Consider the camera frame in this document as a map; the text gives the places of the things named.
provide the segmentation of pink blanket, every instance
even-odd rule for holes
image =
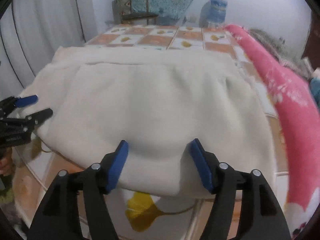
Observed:
[[[285,215],[294,229],[304,227],[320,202],[320,117],[308,83],[282,67],[244,29],[228,25],[265,83],[287,144],[289,192]]]

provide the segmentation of blue water jug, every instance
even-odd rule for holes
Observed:
[[[207,21],[210,24],[219,25],[224,23],[226,19],[226,9],[228,1],[226,0],[210,0],[211,7],[207,16]]]

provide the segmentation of blue gripper pad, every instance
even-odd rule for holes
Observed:
[[[30,97],[25,97],[25,98],[18,98],[15,102],[14,105],[18,108],[22,108],[25,106],[29,106],[32,104],[35,104],[38,101],[37,96],[30,96]]]
[[[204,149],[198,139],[190,142],[190,155],[197,167],[202,185],[211,193],[213,190],[212,172],[203,156]]]
[[[115,152],[116,156],[113,163],[108,170],[108,184],[106,186],[107,192],[116,188],[124,163],[127,160],[128,153],[129,145],[126,141],[122,140]]]

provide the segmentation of beige cloth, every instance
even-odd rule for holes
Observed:
[[[82,167],[124,139],[118,186],[153,195],[212,197],[185,152],[199,138],[234,169],[259,169],[273,185],[274,148],[259,99],[228,54],[137,48],[60,48],[22,96],[50,107],[37,133]]]

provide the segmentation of silver screw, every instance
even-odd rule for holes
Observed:
[[[58,175],[59,175],[60,177],[66,176],[66,174],[67,174],[67,171],[66,171],[66,170],[59,171],[59,173],[58,173]]]
[[[253,170],[253,174],[257,177],[259,177],[261,175],[261,172],[258,170]]]
[[[221,169],[223,169],[223,170],[226,170],[229,166],[228,166],[228,164],[226,164],[226,163],[220,163],[220,164],[219,164],[219,167],[220,167]]]
[[[91,169],[93,170],[98,170],[100,169],[100,167],[101,167],[100,163],[94,163],[91,165]]]

